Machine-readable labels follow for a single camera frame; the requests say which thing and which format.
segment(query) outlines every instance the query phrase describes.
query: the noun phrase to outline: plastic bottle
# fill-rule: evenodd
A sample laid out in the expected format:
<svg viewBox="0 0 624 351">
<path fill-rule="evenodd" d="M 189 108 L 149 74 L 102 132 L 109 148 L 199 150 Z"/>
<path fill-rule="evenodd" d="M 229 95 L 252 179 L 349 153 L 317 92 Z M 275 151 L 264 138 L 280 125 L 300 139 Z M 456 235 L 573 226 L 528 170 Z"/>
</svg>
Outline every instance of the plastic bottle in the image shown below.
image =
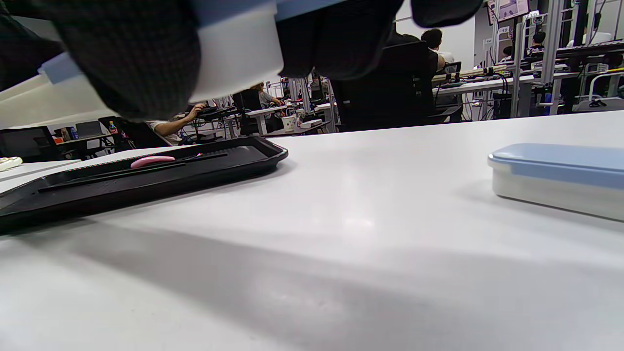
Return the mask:
<svg viewBox="0 0 624 351">
<path fill-rule="evenodd" d="M 109 122 L 109 130 L 111 134 L 117 134 L 117 127 L 113 124 L 113 121 Z"/>
</svg>

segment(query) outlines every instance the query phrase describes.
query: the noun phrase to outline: computer monitor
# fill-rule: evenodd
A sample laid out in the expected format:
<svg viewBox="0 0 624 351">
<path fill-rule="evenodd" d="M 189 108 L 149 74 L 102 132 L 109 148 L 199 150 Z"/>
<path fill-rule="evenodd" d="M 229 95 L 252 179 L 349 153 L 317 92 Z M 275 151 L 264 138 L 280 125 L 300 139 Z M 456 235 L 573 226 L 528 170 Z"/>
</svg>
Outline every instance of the computer monitor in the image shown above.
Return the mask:
<svg viewBox="0 0 624 351">
<path fill-rule="evenodd" d="M 490 26 L 493 25 L 496 19 L 495 11 L 496 1 L 488 0 L 487 18 L 490 21 Z M 500 0 L 499 23 L 502 21 L 507 21 L 508 19 L 524 16 L 529 12 L 529 0 Z"/>
<path fill-rule="evenodd" d="M 76 123 L 76 133 L 80 139 L 104 135 L 99 121 Z"/>
<path fill-rule="evenodd" d="M 57 149 L 47 127 L 0 131 L 0 157 L 22 157 L 24 162 L 53 161 Z"/>
</svg>

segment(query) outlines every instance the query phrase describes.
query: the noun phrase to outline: dark gray sleeve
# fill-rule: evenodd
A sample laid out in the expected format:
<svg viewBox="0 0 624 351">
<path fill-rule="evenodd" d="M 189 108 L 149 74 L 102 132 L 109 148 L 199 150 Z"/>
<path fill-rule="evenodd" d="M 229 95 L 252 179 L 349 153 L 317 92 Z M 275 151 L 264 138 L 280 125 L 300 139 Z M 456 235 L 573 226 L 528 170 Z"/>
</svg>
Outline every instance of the dark gray sleeve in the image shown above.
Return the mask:
<svg viewBox="0 0 624 351">
<path fill-rule="evenodd" d="M 260 91 L 260 103 L 261 104 L 270 104 L 271 101 L 273 101 L 273 96 L 271 96 L 269 93 L 267 93 L 266 91 Z"/>
</svg>

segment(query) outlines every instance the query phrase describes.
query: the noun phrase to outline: black hair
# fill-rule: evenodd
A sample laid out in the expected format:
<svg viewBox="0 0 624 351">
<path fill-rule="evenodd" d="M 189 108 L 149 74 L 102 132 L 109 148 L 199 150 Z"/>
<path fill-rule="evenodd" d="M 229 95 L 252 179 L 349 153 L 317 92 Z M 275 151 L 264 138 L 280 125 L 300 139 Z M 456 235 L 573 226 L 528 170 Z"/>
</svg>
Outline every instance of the black hair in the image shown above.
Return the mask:
<svg viewBox="0 0 624 351">
<path fill-rule="evenodd" d="M 544 40 L 546 40 L 546 33 L 544 32 L 537 32 L 533 35 L 533 42 L 536 44 L 542 44 Z"/>
<path fill-rule="evenodd" d="M 597 31 L 598 30 L 598 26 L 600 25 L 600 19 L 602 18 L 602 14 L 601 13 L 596 13 L 593 15 L 593 30 Z M 587 28 L 587 25 L 589 24 L 589 14 L 585 15 L 585 28 Z"/>
<path fill-rule="evenodd" d="M 507 56 L 511 56 L 514 54 L 514 47 L 513 46 L 507 46 L 505 49 L 503 49 L 503 54 L 507 55 Z"/>
<path fill-rule="evenodd" d="M 438 28 L 430 29 L 421 35 L 421 40 L 427 43 L 430 49 L 442 44 L 442 31 Z"/>
</svg>

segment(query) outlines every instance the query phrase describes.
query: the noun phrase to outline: white table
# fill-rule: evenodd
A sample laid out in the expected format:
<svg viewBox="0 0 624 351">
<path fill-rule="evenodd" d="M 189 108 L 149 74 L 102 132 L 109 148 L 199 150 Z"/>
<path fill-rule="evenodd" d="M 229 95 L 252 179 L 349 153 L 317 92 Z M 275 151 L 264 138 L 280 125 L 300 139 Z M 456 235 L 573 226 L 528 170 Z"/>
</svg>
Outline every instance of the white table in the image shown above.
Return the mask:
<svg viewBox="0 0 624 351">
<path fill-rule="evenodd" d="M 574 77 L 578 77 L 578 73 L 555 73 L 555 76 L 554 76 L 556 81 L 560 81 L 561 79 L 565 79 L 565 78 L 574 78 Z M 538 82 L 539 80 L 540 78 L 537 78 L 534 76 L 520 76 L 520 85 L 535 83 L 535 82 Z M 507 78 L 507 84 L 510 88 L 513 83 L 514 83 L 513 77 Z M 505 82 L 502 79 L 493 79 L 491 81 L 470 82 L 459 87 L 440 89 L 439 92 L 437 92 L 438 88 L 434 88 L 433 92 L 434 94 L 437 93 L 438 96 L 467 94 L 469 92 L 500 89 L 504 86 L 504 84 Z"/>
<path fill-rule="evenodd" d="M 0 241 L 7 351 L 620 351 L 624 224 L 496 197 L 620 112 L 279 139 L 268 176 Z"/>
<path fill-rule="evenodd" d="M 258 122 L 258 132 L 260 133 L 261 136 L 266 134 L 266 121 L 265 121 L 265 114 L 269 114 L 272 112 L 276 112 L 279 110 L 283 110 L 283 109 L 287 109 L 290 106 L 287 105 L 282 105 L 282 106 L 278 106 L 278 107 L 271 107 L 269 109 L 262 109 L 262 110 L 255 110 L 255 111 L 251 111 L 251 112 L 246 112 L 245 114 L 247 115 L 247 117 L 255 117 L 256 121 Z"/>
<path fill-rule="evenodd" d="M 578 77 L 578 73 L 555 73 L 553 82 L 553 96 L 559 96 L 561 88 L 561 80 L 566 78 Z M 540 78 L 534 76 L 520 76 L 520 91 L 519 91 L 519 103 L 518 103 L 518 116 L 526 117 L 529 115 L 530 103 L 531 103 L 531 84 L 539 82 Z M 511 90 L 514 78 L 507 78 L 507 88 Z M 505 82 L 502 79 L 493 79 L 491 81 L 482 82 L 470 82 L 463 86 L 451 87 L 447 89 L 434 88 L 434 96 L 445 95 L 458 95 L 467 94 L 477 91 L 488 91 L 494 89 L 500 89 L 504 87 Z M 554 116 L 558 112 L 558 104 L 555 103 L 550 107 L 550 115 Z"/>
<path fill-rule="evenodd" d="M 17 167 L 0 172 L 0 182 L 4 180 L 21 177 L 21 176 L 26 176 L 27 174 L 37 173 L 41 171 L 46 171 L 48 169 L 66 166 L 68 164 L 74 164 L 76 162 L 80 162 L 80 160 L 23 163 Z"/>
</svg>

